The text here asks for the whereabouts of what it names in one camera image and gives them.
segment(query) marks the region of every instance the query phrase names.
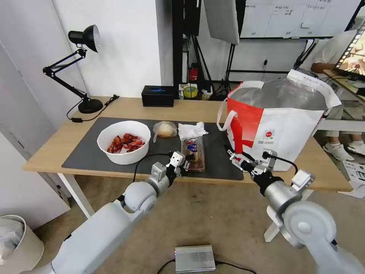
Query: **whiteboard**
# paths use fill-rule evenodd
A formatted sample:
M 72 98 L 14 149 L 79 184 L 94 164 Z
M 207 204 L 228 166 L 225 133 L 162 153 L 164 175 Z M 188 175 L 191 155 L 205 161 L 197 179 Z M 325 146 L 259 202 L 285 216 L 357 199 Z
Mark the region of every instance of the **whiteboard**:
M 241 38 L 331 37 L 361 0 L 247 0 Z

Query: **person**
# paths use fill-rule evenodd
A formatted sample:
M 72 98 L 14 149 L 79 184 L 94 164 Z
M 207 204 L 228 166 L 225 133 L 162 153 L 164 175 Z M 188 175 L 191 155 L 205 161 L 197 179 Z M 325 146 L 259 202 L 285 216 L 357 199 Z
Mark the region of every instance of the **person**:
M 311 67 L 311 71 L 315 73 L 323 73 L 323 70 L 333 70 L 337 61 L 341 58 L 343 52 L 348 47 L 349 43 L 355 36 L 357 30 L 349 30 L 331 38 L 324 46 L 324 48 L 317 53 L 314 57 L 314 62 Z M 337 96 L 340 97 L 343 93 L 343 89 L 337 91 Z M 342 119 L 344 105 L 341 104 L 332 108 L 328 114 L 328 119 Z M 357 111 L 355 120 L 362 120 L 363 108 L 361 111 Z M 365 156 L 365 144 L 362 139 L 362 132 L 344 132 L 349 134 L 351 143 L 348 144 L 347 150 Z M 352 157 L 344 148 L 343 144 L 339 140 L 339 131 L 326 131 L 328 142 L 323 146 L 323 149 L 332 154 L 339 161 L 349 160 L 353 161 Z

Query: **plastic food container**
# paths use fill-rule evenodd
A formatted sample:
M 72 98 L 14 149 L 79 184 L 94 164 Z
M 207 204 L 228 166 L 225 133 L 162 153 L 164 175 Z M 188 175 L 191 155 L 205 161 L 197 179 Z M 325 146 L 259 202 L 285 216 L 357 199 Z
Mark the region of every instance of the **plastic food container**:
M 139 136 L 143 139 L 145 144 L 132 152 L 129 153 L 109 153 L 106 150 L 119 135 L 123 136 L 125 133 L 131 133 L 135 136 Z M 151 131 L 143 123 L 137 121 L 123 121 L 116 124 L 112 124 L 105 128 L 98 136 L 97 143 L 99 148 L 107 155 L 107 157 L 114 163 L 120 165 L 128 165 L 138 162 L 148 152 L 149 140 L 151 138 Z
M 195 159 L 190 162 L 189 171 L 202 172 L 205 170 L 203 138 L 186 138 L 181 141 L 181 153 L 185 156 L 194 154 Z

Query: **person's leg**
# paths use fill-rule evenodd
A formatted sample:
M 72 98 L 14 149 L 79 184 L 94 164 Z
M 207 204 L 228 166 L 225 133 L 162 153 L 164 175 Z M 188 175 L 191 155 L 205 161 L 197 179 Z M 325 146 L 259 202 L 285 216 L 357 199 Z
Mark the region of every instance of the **person's leg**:
M 350 134 L 351 143 L 348 144 L 347 149 L 353 153 L 365 157 L 365 144 L 362 139 L 361 132 Z
M 327 119 L 340 120 L 343 115 L 343 105 L 332 108 L 327 116 Z M 353 161 L 354 157 L 347 153 L 343 145 L 338 139 L 340 135 L 339 131 L 326 131 L 326 136 L 328 137 L 328 143 L 323 146 L 324 151 L 332 154 L 339 161 L 349 160 Z
M 352 115 L 355 120 L 363 120 L 362 114 L 364 113 L 364 107 L 359 106 L 355 108 L 356 111 L 352 111 Z M 347 149 L 353 153 L 365 157 L 365 144 L 362 139 L 362 132 L 345 132 L 350 135 L 351 143 L 348 144 Z

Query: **lamp shade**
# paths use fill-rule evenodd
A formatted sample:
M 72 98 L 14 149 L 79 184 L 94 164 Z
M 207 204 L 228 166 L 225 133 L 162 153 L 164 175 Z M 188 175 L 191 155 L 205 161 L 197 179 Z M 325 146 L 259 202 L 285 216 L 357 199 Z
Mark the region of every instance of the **lamp shade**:
M 100 35 L 96 25 L 88 26 L 83 32 L 71 30 L 68 33 L 68 38 L 76 45 L 86 45 L 95 52 L 100 50 Z

